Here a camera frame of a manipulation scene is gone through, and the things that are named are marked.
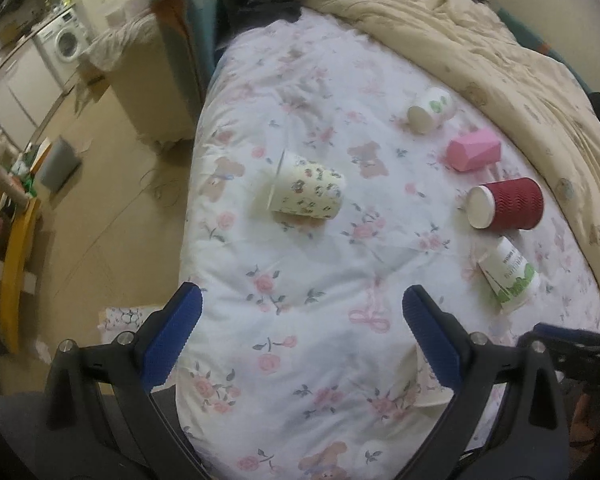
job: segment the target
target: kitchen cabinet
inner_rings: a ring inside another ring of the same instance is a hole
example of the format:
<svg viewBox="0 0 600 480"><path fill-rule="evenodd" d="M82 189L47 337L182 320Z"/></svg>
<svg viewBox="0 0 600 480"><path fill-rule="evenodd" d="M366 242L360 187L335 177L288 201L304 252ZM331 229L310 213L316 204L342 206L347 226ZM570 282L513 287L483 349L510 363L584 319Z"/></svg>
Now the kitchen cabinet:
<svg viewBox="0 0 600 480"><path fill-rule="evenodd" d="M6 59L0 67L0 126L17 147L26 147L61 93L32 40Z"/></svg>
<svg viewBox="0 0 600 480"><path fill-rule="evenodd" d="M17 99L11 94L7 83L0 78L0 126L11 141L21 150L36 132L36 125L20 107Z"/></svg>
<svg viewBox="0 0 600 480"><path fill-rule="evenodd" d="M6 70L6 80L14 97L33 119L42 125L49 110L60 97L62 89L51 75L32 41L24 46L19 59Z"/></svg>

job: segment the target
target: blue gripper pad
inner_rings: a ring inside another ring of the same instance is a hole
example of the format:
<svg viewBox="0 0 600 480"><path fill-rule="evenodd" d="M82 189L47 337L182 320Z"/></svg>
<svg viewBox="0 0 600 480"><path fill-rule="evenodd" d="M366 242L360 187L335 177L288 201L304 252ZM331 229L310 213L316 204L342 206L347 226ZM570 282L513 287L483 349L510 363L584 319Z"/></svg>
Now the blue gripper pad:
<svg viewBox="0 0 600 480"><path fill-rule="evenodd" d="M197 285L185 282L162 310L142 324L135 350L146 392L167 380L201 315L202 292Z"/></svg>
<svg viewBox="0 0 600 480"><path fill-rule="evenodd" d="M462 386L461 359L431 309L442 311L420 285L410 286L402 297L402 314L438 381L457 392Z"/></svg>

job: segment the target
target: pink bow print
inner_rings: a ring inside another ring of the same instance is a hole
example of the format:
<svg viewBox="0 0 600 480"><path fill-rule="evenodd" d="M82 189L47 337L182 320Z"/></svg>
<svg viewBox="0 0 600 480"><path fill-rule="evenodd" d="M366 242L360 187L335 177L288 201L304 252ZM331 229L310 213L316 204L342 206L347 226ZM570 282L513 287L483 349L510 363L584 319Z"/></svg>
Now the pink bow print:
<svg viewBox="0 0 600 480"><path fill-rule="evenodd" d="M391 322L384 317L377 317L377 312L369 310L351 310L349 311L349 321L352 323L365 323L377 334L385 334L391 328Z"/></svg>
<svg viewBox="0 0 600 480"><path fill-rule="evenodd" d="M379 316L383 311L382 297L380 294L380 278L374 280L373 286L366 290L366 307L364 310L354 309L349 311L349 321L352 323L364 323L377 334L385 334L391 328L391 321Z"/></svg>

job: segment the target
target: washing machine door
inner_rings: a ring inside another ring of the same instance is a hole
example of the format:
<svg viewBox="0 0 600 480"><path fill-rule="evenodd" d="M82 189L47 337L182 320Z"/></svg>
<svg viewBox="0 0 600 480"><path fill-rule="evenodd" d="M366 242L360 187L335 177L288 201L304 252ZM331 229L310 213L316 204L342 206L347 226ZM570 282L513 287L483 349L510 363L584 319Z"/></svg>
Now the washing machine door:
<svg viewBox="0 0 600 480"><path fill-rule="evenodd" d="M56 36L56 55L60 61L69 63L80 54L80 43L75 35L75 30L65 27Z"/></svg>

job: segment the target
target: washing machine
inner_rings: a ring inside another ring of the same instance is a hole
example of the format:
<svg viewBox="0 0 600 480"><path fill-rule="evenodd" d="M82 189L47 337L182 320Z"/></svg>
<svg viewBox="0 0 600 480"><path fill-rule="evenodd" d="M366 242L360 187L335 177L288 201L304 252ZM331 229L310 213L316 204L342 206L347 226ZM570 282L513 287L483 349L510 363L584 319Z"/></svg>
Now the washing machine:
<svg viewBox="0 0 600 480"><path fill-rule="evenodd" d="M87 29L68 9L36 34L36 44L62 88L78 68L78 56L89 46Z"/></svg>

